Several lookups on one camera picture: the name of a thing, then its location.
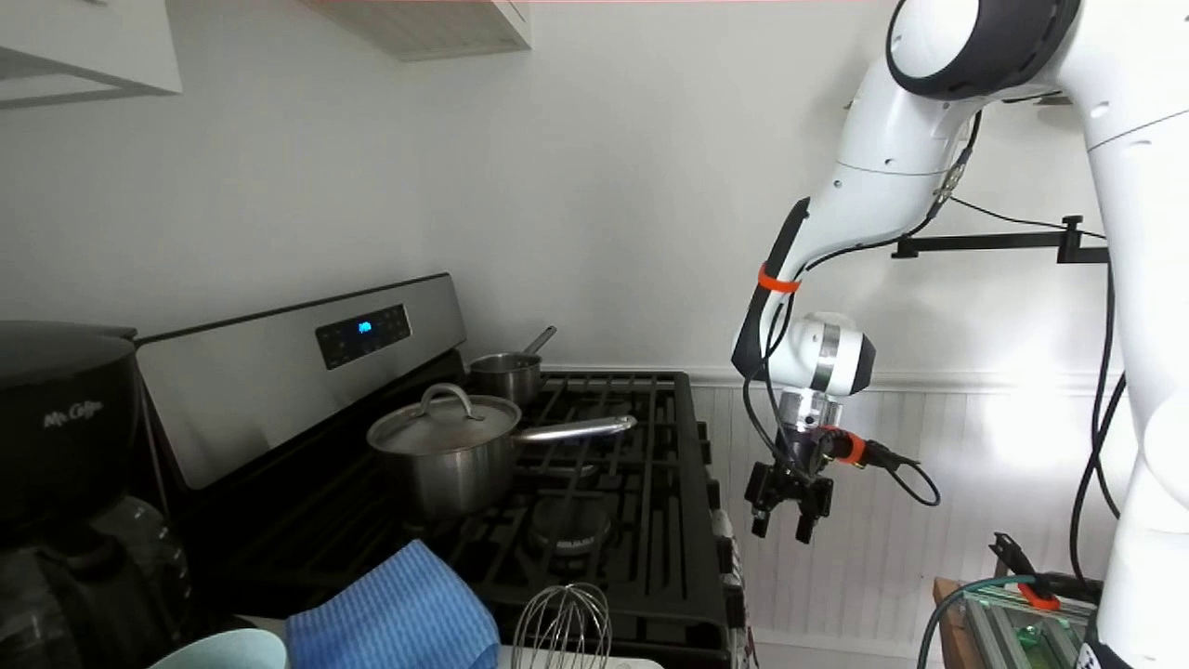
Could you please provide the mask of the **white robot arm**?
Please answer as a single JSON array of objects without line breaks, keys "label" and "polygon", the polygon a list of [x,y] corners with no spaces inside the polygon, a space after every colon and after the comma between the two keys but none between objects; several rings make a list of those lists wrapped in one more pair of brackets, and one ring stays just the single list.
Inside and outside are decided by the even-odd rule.
[{"label": "white robot arm", "polygon": [[980,113],[1060,95],[1106,237],[1136,430],[1089,659],[1189,669],[1189,0],[894,0],[845,113],[831,180],[801,196],[751,294],[731,363],[789,394],[851,399],[874,344],[790,311],[798,282],[920,230],[965,172]]}]

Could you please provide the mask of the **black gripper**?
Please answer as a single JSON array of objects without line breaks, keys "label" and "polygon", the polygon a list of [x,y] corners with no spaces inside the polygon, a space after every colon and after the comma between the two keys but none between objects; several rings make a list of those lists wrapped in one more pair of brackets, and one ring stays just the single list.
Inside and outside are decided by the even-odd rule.
[{"label": "black gripper", "polygon": [[811,544],[815,525],[831,512],[824,479],[830,447],[820,430],[782,430],[774,456],[759,461],[747,479],[751,535],[767,539],[782,501],[798,507],[794,539]]}]

